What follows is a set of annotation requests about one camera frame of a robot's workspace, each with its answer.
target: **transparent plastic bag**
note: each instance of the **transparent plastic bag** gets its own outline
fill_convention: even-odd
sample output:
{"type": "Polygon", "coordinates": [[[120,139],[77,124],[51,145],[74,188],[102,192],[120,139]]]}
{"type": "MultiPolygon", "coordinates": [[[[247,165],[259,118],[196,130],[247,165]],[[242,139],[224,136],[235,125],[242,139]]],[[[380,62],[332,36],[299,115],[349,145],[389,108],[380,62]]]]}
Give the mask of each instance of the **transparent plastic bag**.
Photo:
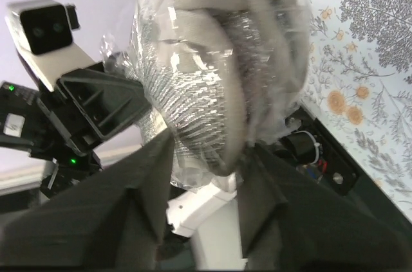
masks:
{"type": "Polygon", "coordinates": [[[285,125],[308,69],[306,0],[137,0],[129,47],[106,71],[137,80],[153,110],[137,122],[144,143],[173,131],[172,180],[224,185],[245,146],[271,144],[285,125]]]}

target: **white label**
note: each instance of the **white label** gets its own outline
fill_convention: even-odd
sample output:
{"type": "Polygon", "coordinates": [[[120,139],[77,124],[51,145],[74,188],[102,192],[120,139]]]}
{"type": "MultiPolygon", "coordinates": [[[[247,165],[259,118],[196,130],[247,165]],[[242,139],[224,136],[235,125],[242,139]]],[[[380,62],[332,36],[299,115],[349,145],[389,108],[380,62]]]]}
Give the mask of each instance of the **white label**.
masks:
{"type": "Polygon", "coordinates": [[[26,119],[24,119],[23,116],[10,113],[7,116],[5,127],[3,129],[4,134],[7,136],[20,137],[24,121],[26,121],[26,119]]]}

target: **floral tablecloth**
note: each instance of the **floral tablecloth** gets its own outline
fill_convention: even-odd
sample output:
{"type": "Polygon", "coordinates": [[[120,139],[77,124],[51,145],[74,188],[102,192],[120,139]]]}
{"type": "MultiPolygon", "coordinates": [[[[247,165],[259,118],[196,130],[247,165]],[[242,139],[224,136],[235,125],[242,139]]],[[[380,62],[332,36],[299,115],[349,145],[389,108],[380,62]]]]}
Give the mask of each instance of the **floral tablecloth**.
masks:
{"type": "Polygon", "coordinates": [[[303,102],[412,221],[412,0],[310,0],[303,102]]]}

